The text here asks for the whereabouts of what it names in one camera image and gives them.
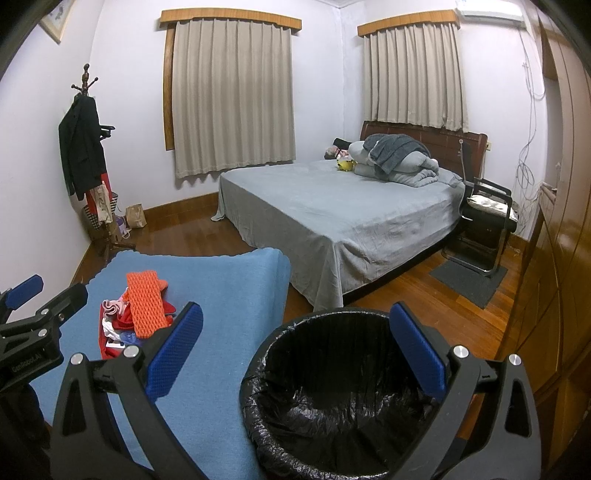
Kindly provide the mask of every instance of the bed frame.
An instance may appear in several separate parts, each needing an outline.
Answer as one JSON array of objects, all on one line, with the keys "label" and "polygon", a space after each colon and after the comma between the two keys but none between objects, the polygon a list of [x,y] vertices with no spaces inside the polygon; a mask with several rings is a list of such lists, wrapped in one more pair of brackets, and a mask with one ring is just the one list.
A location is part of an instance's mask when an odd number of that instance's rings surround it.
[{"label": "bed frame", "polygon": [[459,157],[459,140],[462,139],[472,147],[472,171],[476,177],[481,177],[488,141],[485,134],[452,132],[445,128],[420,127],[410,124],[364,122],[361,140],[365,140],[373,134],[407,134],[425,144],[431,152],[431,156],[439,162],[440,167],[461,176],[463,176],[463,172]]}]

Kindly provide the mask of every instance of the gray mat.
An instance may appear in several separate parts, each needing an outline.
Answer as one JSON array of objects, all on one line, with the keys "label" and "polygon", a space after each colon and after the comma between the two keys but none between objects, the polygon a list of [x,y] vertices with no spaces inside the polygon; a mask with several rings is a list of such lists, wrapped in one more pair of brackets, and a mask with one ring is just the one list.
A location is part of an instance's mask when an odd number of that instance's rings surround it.
[{"label": "gray mat", "polygon": [[474,305],[485,309],[506,273],[505,267],[499,267],[499,270],[491,278],[488,278],[447,260],[443,265],[439,265],[433,270],[430,275],[462,297],[466,297]]}]

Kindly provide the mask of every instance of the blue gripper pad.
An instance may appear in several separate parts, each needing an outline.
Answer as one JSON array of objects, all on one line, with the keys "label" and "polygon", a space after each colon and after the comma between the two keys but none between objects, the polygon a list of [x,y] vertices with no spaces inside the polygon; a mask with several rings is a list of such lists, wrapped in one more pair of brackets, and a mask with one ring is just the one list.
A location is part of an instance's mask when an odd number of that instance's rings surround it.
[{"label": "blue gripper pad", "polygon": [[437,401],[446,395],[445,365],[402,305],[390,310],[390,331],[421,389]]},{"label": "blue gripper pad", "polygon": [[43,279],[39,275],[33,275],[18,287],[14,287],[8,292],[5,305],[11,310],[19,309],[34,296],[39,295],[42,290]]},{"label": "blue gripper pad", "polygon": [[152,402],[168,395],[185,360],[201,335],[203,329],[201,307],[194,304],[182,319],[176,321],[177,326],[148,366],[145,392]]}]

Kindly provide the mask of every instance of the beige curtain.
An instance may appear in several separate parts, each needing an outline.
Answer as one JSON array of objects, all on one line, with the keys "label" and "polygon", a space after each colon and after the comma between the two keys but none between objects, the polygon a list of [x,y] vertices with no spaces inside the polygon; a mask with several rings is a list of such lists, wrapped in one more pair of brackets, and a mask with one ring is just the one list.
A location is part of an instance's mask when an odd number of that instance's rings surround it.
[{"label": "beige curtain", "polygon": [[455,24],[364,37],[365,119],[468,131]]},{"label": "beige curtain", "polygon": [[173,57],[176,176],[296,159],[291,31],[179,22]]}]

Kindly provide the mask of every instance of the white wall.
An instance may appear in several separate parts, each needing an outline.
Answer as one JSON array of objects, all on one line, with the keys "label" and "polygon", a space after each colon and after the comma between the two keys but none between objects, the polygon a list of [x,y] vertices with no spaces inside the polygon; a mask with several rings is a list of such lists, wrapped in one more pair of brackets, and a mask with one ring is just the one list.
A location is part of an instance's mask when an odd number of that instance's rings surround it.
[{"label": "white wall", "polygon": [[0,291],[33,274],[45,283],[11,320],[66,288],[89,245],[64,183],[57,127],[90,58],[103,2],[76,2],[60,45],[35,27],[0,81]]},{"label": "white wall", "polygon": [[93,95],[101,121],[116,126],[103,143],[120,207],[150,208],[217,191],[215,175],[175,179],[174,153],[164,148],[162,79],[166,33],[162,10],[228,7],[301,18],[293,40],[297,161],[323,158],[343,134],[343,63],[339,10],[315,0],[106,0],[91,55],[100,77]]},{"label": "white wall", "polygon": [[[357,26],[412,12],[455,8],[454,0],[365,0],[341,10],[345,64],[345,138],[357,139],[363,124],[363,40]],[[535,42],[523,32],[535,78],[535,92],[544,91]],[[515,28],[499,24],[465,23],[459,31],[469,129],[486,133],[492,143],[484,177],[514,188],[519,152],[528,141],[530,96],[525,84],[525,55]],[[536,103],[538,129],[527,164],[536,181],[545,176],[547,109]],[[514,198],[519,202],[518,192]],[[529,237],[532,219],[522,232]]]}]

